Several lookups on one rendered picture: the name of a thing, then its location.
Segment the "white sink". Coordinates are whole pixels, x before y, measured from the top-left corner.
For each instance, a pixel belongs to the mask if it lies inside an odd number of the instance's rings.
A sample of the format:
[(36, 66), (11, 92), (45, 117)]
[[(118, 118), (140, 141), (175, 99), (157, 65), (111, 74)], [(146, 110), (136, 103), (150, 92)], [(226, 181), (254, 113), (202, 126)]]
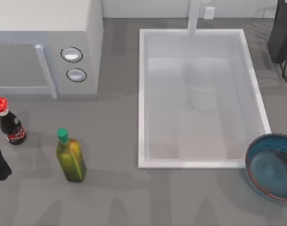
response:
[(141, 29), (138, 167), (241, 169), (270, 133), (242, 29)]

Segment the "small microwave knob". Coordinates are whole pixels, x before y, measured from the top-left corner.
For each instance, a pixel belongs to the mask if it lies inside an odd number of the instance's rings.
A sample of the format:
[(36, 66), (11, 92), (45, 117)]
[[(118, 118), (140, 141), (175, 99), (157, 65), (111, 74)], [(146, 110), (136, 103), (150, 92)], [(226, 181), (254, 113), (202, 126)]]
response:
[(73, 82), (83, 82), (87, 79), (87, 73), (80, 68), (74, 68), (66, 71), (66, 77)]

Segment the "pale microwave oven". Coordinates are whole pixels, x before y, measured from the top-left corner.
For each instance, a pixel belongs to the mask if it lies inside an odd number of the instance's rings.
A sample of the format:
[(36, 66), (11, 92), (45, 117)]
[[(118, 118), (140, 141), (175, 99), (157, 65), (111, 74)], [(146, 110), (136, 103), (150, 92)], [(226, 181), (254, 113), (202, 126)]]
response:
[[(56, 85), (57, 97), (95, 95), (103, 42), (101, 0), (0, 0), (0, 95), (51, 95), (34, 46), (41, 44)], [(77, 63), (60, 51), (83, 53)], [(66, 71), (80, 68), (83, 82)]]

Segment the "green bottle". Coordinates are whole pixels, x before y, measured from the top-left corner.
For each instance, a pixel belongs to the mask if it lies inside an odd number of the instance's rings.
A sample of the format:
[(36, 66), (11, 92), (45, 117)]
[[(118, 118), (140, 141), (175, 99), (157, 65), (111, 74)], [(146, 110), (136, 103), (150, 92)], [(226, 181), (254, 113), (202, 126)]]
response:
[(85, 179), (87, 168), (82, 154), (80, 143), (71, 138), (65, 128), (57, 130), (58, 143), (56, 156), (69, 182), (82, 182)]

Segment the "large microwave knob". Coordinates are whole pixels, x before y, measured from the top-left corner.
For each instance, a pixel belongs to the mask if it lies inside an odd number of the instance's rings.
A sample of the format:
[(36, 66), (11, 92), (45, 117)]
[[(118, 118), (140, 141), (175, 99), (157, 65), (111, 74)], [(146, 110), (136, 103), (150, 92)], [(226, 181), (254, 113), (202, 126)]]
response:
[(83, 53), (77, 47), (70, 46), (60, 51), (61, 57), (69, 63), (77, 63), (83, 59)]

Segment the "tall white tap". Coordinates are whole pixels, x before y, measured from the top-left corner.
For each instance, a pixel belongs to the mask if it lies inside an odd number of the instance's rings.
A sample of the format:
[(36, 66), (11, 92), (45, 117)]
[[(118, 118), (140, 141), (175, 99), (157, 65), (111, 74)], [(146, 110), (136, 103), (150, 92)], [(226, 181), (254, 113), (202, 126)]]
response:
[(193, 36), (196, 31), (200, 5), (201, 5), (201, 0), (190, 0), (189, 1), (189, 16), (188, 16), (187, 31), (190, 36)]

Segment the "dark bottle with red cap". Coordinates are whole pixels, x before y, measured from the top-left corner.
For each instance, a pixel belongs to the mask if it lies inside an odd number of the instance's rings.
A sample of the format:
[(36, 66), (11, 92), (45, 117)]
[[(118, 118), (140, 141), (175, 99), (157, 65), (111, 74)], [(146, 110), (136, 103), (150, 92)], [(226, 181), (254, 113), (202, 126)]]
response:
[(19, 145), (26, 139), (26, 131), (21, 121), (9, 110), (8, 101), (4, 97), (0, 97), (0, 129), (12, 145)]

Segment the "blue bowl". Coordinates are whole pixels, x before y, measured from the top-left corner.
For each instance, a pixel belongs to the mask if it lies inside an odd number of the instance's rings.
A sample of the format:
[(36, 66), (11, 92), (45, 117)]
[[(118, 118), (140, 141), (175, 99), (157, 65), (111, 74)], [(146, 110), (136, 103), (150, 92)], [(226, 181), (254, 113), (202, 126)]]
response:
[(245, 173), (251, 188), (260, 196), (287, 202), (287, 135), (261, 135), (248, 146)]

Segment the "white wall socket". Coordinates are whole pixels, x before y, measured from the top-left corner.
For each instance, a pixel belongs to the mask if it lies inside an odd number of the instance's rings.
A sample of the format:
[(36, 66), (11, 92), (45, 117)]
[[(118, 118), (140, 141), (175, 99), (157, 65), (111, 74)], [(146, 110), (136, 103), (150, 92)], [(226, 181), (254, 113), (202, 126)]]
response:
[(205, 7), (204, 19), (213, 19), (215, 7)]

